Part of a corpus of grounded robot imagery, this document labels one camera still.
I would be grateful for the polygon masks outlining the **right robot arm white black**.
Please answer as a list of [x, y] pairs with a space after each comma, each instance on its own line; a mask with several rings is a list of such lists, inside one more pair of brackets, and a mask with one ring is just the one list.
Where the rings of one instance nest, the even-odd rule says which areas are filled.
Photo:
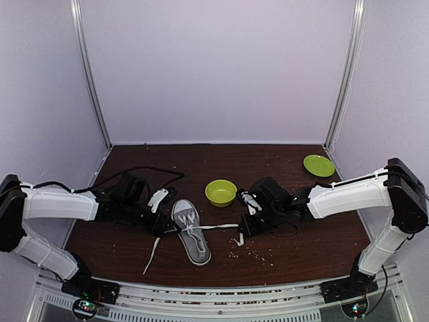
[[344, 291], [359, 295], [369, 286], [385, 262], [410, 239], [428, 226], [428, 195], [417, 176], [399, 159], [370, 174], [330, 184], [314, 184], [293, 195], [272, 177], [258, 180], [249, 190], [237, 191], [248, 210], [237, 228], [242, 246], [246, 239], [280, 225], [298, 226], [331, 215], [360, 209], [386, 207], [391, 210], [383, 231], [357, 256], [355, 270], [344, 281]]

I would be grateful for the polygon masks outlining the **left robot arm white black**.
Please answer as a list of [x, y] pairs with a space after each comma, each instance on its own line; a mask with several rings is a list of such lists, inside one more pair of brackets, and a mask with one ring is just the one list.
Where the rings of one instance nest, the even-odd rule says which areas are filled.
[[75, 219], [80, 221], [119, 221], [144, 228], [150, 235], [163, 238], [180, 228], [159, 207], [175, 196], [172, 187], [149, 192], [144, 178], [130, 172], [106, 190], [90, 187], [70, 189], [60, 182], [26, 184], [15, 174], [1, 182], [1, 251], [14, 252], [35, 265], [69, 281], [82, 298], [96, 292], [96, 282], [86, 264], [53, 244], [27, 226], [29, 220]]

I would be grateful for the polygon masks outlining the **grey canvas sneaker red sole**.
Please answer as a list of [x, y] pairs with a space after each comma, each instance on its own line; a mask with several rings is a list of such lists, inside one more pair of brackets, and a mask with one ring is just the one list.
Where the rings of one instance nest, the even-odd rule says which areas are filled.
[[171, 218], [181, 229], [178, 237], [190, 262], [195, 266], [208, 264], [211, 252], [200, 228], [200, 216], [196, 207], [189, 200], [180, 199], [174, 203]]

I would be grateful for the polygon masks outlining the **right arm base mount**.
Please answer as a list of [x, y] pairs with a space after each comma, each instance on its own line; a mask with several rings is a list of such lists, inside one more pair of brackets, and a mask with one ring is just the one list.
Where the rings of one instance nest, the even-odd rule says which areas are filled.
[[333, 303], [363, 297], [368, 292], [378, 290], [378, 285], [374, 276], [354, 272], [348, 277], [321, 283], [320, 290], [324, 302]]

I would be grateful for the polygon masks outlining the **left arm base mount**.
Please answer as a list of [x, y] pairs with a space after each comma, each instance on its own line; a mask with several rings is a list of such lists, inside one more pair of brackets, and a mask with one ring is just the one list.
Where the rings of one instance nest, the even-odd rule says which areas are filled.
[[78, 263], [78, 270], [70, 279], [60, 279], [61, 291], [91, 302], [114, 305], [117, 302], [120, 286], [93, 278], [86, 264]]

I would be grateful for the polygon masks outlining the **white shoelace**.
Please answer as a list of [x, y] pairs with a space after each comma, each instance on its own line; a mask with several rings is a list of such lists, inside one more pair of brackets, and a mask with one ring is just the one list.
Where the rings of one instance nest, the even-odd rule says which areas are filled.
[[211, 260], [211, 252], [204, 237], [204, 230], [238, 228], [236, 223], [222, 225], [201, 225], [200, 217], [196, 210], [185, 209], [172, 214], [172, 219], [178, 227], [169, 230], [169, 233], [177, 234], [188, 259], [195, 266], [204, 266]]

